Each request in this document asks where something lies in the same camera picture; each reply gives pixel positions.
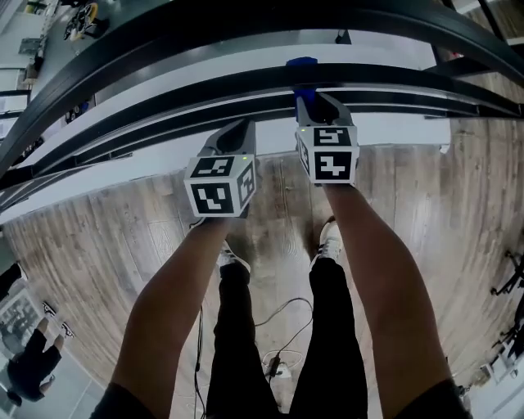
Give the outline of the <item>person's right forearm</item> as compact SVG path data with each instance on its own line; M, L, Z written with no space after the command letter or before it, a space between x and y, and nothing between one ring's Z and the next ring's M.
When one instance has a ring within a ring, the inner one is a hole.
M373 342L384 417L451 377L422 275L409 249L350 185L324 188Z

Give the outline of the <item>black office chair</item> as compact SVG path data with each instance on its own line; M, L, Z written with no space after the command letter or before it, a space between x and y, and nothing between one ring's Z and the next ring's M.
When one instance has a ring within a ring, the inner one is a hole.
M524 354L524 254L515 254L511 250L506 250L504 257L511 260L514 267L513 275L499 289L492 287L490 294L508 295L518 288L522 289L522 297L513 316L513 325L507 332L500 334L501 338L494 343L493 348L497 345L510 344L506 357L517 359Z

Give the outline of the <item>black-framed glass entrance doors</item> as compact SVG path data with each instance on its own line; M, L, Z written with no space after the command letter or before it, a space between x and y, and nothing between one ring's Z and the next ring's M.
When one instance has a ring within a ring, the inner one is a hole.
M0 142L30 102L31 90L23 76L22 69L0 69Z

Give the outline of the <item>person's left forearm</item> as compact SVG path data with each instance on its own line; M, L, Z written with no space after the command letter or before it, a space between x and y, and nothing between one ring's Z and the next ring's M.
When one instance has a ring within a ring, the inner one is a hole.
M169 416L180 354L230 225L230 219L211 219L194 227L131 311L111 380L158 419Z

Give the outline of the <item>blue cloth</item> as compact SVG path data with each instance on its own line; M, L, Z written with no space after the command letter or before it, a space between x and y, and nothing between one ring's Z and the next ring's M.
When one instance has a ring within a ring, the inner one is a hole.
M310 56L302 56L290 59L286 62L286 66L305 66L305 65L317 65L318 59ZM307 106L311 106L315 103L315 95L317 93L317 87L313 85L308 88L294 87L292 89L295 101L301 98Z

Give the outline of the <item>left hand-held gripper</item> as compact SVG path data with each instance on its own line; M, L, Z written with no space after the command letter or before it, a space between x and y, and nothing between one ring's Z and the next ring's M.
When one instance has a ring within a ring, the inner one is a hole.
M257 188L255 122L241 119L208 137L183 182L196 217L241 217Z

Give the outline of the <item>person's black shirt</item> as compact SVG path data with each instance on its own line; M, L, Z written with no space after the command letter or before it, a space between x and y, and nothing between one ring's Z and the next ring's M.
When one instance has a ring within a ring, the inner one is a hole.
M125 388L110 384L89 419L156 419ZM418 396L394 419L472 419L452 380L442 381Z

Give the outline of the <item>person's right white shoe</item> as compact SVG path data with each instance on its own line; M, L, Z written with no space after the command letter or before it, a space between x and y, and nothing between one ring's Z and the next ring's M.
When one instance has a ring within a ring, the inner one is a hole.
M314 252L311 265L314 265L318 259L332 259L338 261L343 246L341 232L337 221L331 217L324 225L320 232L318 245Z

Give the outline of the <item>person's left white shoe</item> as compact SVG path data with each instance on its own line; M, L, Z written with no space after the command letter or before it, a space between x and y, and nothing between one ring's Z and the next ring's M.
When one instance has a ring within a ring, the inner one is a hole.
M229 264L240 264L248 273L251 273L251 266L233 252L226 240L224 240L222 244L216 264L219 268L228 266Z

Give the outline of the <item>person's white shoe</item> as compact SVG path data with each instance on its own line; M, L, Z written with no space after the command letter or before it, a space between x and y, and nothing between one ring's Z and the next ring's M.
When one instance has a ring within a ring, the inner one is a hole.
M251 273L251 266L233 252L226 240L224 240L222 244L216 264L219 268L228 266L229 264L240 264L248 273Z
M331 217L324 225L320 232L318 245L314 252L311 265L314 265L318 259L332 259L338 261L343 246L341 232L337 221Z

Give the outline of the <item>wooden railing with black bars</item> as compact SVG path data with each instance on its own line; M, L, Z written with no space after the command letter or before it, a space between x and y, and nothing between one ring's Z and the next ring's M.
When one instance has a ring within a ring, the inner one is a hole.
M173 0L82 51L29 103L0 145L0 184L26 179L19 154L81 99L172 56L252 35L349 29L458 52L524 85L524 58L487 29L433 0Z

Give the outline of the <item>round yellow-rimmed cart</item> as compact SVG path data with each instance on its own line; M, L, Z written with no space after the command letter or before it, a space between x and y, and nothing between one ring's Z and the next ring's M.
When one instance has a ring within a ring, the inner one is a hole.
M110 20L98 17L99 6L94 0L63 0L62 4L75 10L65 27L65 41L74 42L85 37L99 39L109 29Z

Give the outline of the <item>person's black trousers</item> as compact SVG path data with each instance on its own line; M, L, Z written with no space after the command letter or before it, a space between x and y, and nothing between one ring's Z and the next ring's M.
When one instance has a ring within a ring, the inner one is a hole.
M250 274L240 263L221 267L215 355L206 401L209 419L282 419L255 344ZM312 335L292 398L291 419L368 419L364 361L355 335L343 268L317 259L309 273Z

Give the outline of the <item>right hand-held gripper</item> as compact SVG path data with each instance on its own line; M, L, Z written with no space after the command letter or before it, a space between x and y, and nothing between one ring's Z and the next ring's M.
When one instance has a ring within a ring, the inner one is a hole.
M324 92L320 97L329 104L325 120L333 126L314 126L314 103L296 97L300 162L314 184L354 184L359 144L352 115L335 97Z

